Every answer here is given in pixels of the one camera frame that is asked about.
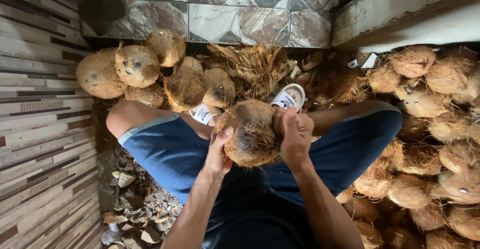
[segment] blue pants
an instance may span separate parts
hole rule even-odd
[[[365,172],[401,126],[400,111],[385,104],[344,119],[312,143],[310,158],[334,196]],[[199,137],[178,114],[130,129],[118,141],[182,204],[205,162],[210,143]],[[233,166],[225,176],[215,206],[262,193],[273,193],[303,206],[297,183],[284,162],[253,169]]]

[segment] person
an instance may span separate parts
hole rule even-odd
[[[184,205],[162,248],[363,248],[335,197],[395,137],[401,112],[380,101],[307,114],[274,108],[283,161],[252,169],[225,156],[232,127],[217,132],[137,101],[111,109],[111,133]]]

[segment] hand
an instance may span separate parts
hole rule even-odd
[[[310,162],[309,150],[312,143],[314,121],[306,114],[297,114],[296,107],[290,107],[281,115],[281,131],[284,138],[280,154],[287,166],[293,171],[305,161]]]
[[[232,168],[232,161],[225,155],[223,145],[233,137],[233,127],[227,127],[221,132],[212,131],[212,139],[208,148],[207,159],[203,169],[214,177],[223,178]]]

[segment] slide sandal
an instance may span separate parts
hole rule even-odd
[[[217,107],[207,105],[206,103],[202,103],[195,109],[190,110],[189,113],[195,120],[206,125],[208,125],[208,122],[213,118],[213,116],[222,114]]]
[[[297,112],[305,103],[305,91],[303,88],[292,83],[285,86],[273,99],[270,105],[276,105],[282,108],[289,108],[291,106],[297,107]]]

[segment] gray trim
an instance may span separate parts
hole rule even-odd
[[[342,122],[346,122],[346,121],[351,121],[351,120],[355,120],[355,119],[360,119],[360,118],[363,118],[363,117],[367,117],[367,116],[369,116],[369,115],[371,115],[371,114],[373,114],[373,113],[375,113],[375,112],[379,112],[379,111],[383,111],[383,110],[397,111],[397,112],[399,112],[400,114],[402,114],[402,112],[399,110],[398,107],[385,103],[385,105],[383,105],[383,106],[379,106],[379,107],[376,107],[376,108],[371,109],[371,110],[369,110],[369,111],[365,111],[365,112],[363,112],[363,113],[360,113],[360,114],[358,114],[358,115],[345,118],[345,119],[342,120]]]
[[[178,119],[180,116],[178,113],[175,113],[174,115],[172,116],[168,116],[168,117],[162,117],[162,118],[158,118],[158,119],[155,119],[151,122],[148,122],[148,123],[145,123],[145,124],[141,124],[135,128],[132,128],[128,131],[126,131],[125,133],[123,133],[119,139],[118,139],[118,142],[120,143],[120,145],[123,146],[123,144],[125,143],[125,141],[127,141],[127,139],[129,139],[131,136],[133,136],[135,133],[138,133],[144,129],[147,129],[147,128],[150,128],[152,126],[155,126],[155,125],[159,125],[159,124],[163,124],[163,123],[167,123],[167,122],[171,122],[171,121],[175,121],[176,119]]]

